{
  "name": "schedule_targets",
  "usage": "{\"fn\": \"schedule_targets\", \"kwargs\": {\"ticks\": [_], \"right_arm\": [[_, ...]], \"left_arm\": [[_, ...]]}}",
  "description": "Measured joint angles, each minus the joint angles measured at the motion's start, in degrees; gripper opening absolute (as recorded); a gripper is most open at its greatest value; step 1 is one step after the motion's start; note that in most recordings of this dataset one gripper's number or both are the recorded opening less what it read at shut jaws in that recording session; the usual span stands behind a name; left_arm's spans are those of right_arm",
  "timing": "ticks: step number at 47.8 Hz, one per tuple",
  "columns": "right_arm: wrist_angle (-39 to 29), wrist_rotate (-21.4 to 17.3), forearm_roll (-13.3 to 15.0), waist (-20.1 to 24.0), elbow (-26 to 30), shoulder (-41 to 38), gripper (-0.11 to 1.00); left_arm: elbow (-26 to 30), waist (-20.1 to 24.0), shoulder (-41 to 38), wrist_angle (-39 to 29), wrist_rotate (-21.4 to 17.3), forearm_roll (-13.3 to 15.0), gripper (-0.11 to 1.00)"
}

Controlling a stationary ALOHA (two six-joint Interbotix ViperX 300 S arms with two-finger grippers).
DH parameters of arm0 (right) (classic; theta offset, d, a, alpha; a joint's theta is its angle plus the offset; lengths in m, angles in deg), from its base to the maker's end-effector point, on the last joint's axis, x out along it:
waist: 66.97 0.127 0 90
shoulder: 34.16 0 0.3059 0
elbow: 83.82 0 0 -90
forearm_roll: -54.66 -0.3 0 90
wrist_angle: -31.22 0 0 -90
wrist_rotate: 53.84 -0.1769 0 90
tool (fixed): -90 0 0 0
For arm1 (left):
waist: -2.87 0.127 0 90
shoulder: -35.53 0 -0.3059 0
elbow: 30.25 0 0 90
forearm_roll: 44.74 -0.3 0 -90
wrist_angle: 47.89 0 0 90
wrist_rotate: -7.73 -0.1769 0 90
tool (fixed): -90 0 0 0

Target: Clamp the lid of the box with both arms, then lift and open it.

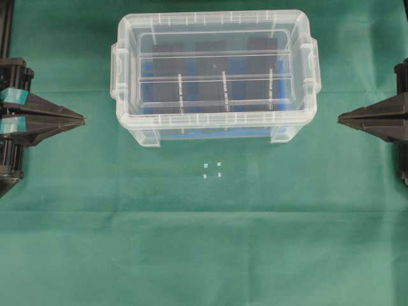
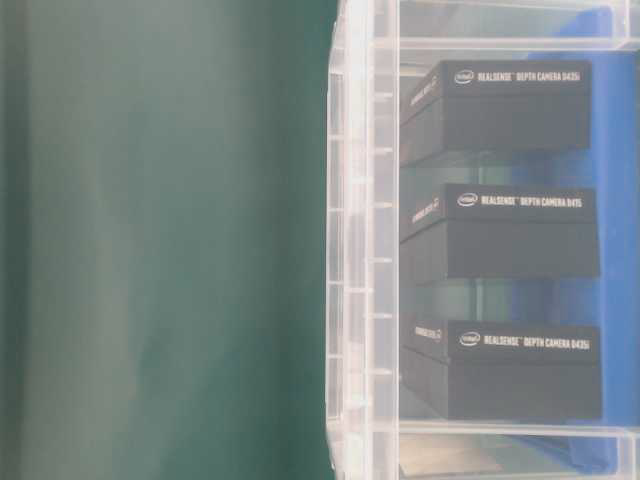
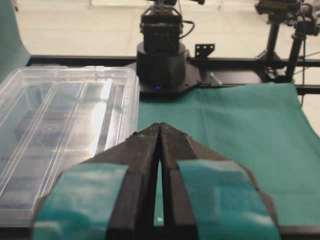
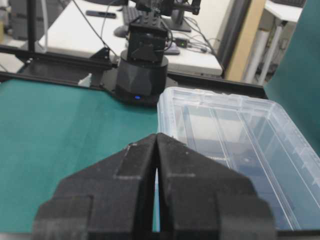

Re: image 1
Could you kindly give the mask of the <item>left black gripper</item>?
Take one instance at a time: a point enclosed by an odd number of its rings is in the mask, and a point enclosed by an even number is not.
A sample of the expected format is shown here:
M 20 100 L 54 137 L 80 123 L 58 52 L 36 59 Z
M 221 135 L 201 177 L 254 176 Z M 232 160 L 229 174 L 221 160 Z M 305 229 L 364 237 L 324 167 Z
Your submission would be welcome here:
M 86 125 L 85 117 L 56 105 L 31 92 L 33 70 L 21 58 L 1 59 L 1 178 L 21 179 L 25 147 L 34 147 L 43 140 Z M 50 123 L 26 123 L 25 131 L 16 131 L 21 119 L 7 115 L 39 115 L 63 118 Z

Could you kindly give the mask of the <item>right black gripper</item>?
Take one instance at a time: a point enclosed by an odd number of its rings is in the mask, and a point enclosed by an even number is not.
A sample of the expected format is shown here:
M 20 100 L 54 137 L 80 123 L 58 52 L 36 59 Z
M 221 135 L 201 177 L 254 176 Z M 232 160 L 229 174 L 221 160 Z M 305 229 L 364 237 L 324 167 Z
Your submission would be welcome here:
M 338 123 L 398 143 L 398 177 L 407 185 L 407 59 L 394 67 L 400 102 L 376 103 L 343 113 Z

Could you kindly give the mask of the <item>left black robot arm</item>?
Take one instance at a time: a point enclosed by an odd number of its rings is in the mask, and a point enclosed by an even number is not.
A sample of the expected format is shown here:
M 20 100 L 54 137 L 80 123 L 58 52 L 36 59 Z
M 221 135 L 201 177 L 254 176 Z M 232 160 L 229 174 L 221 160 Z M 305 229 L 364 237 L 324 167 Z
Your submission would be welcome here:
M 85 117 L 31 92 L 34 71 L 9 57 L 13 1 L 1 1 L 1 182 L 22 179 L 24 149 L 85 124 Z

